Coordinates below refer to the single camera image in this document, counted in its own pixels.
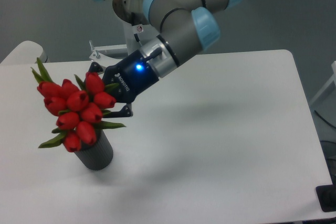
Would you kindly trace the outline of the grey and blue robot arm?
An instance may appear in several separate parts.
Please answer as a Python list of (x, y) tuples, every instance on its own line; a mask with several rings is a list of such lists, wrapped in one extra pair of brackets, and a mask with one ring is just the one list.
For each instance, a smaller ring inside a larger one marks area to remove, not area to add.
[(110, 94), (123, 108), (107, 118), (129, 117), (135, 98), (161, 78), (215, 43), (221, 31), (214, 13), (242, 0), (123, 0), (135, 25), (150, 25), (157, 35), (136, 48), (103, 75)]

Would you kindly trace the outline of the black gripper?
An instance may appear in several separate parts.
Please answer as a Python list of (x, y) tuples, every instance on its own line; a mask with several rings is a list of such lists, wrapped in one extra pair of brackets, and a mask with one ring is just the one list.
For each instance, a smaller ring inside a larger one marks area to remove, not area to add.
[[(103, 73), (103, 67), (95, 61), (88, 69), (91, 73)], [(120, 111), (106, 114), (106, 118), (127, 118), (133, 116), (132, 102), (137, 95), (158, 82), (159, 78), (154, 70), (145, 62), (145, 56), (136, 50), (116, 65), (108, 66), (102, 81), (108, 85), (117, 83), (117, 89), (109, 94), (119, 103), (129, 103)]]

